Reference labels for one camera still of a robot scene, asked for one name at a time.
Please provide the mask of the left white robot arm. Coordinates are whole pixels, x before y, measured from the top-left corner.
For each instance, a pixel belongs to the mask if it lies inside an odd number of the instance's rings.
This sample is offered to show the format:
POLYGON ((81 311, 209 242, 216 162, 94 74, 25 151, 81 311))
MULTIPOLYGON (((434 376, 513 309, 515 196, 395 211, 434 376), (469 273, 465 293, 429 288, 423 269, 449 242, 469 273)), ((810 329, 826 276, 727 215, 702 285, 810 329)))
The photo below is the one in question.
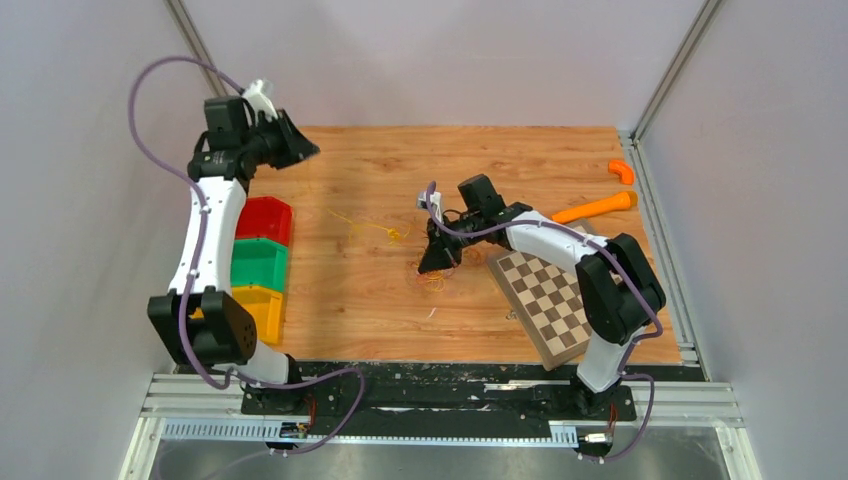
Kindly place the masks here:
POLYGON ((261 165, 283 169, 319 153, 268 95, 244 90, 204 103, 207 128, 181 178, 190 218, 177 270, 147 315, 178 364, 218 368, 255 388, 282 414, 300 410, 306 388, 293 358, 264 345, 256 322, 232 295, 232 254, 249 184, 261 165))

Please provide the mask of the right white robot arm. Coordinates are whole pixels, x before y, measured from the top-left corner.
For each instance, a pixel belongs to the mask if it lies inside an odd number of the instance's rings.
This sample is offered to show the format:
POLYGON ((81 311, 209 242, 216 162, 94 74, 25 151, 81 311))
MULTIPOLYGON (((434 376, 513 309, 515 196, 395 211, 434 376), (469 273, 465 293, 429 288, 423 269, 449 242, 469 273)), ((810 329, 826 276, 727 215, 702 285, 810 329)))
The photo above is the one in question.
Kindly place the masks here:
POLYGON ((466 247, 484 241, 575 276, 591 335, 571 403, 584 417, 598 416, 609 407, 609 389, 623 377, 636 343, 650 338, 648 326, 656 336, 663 332, 658 314, 666 296, 642 247, 629 234, 581 233, 527 204, 508 204, 484 174, 461 182, 458 191, 465 209, 455 219, 444 214, 434 183, 417 196, 417 208, 429 215, 419 273, 458 266, 466 247))

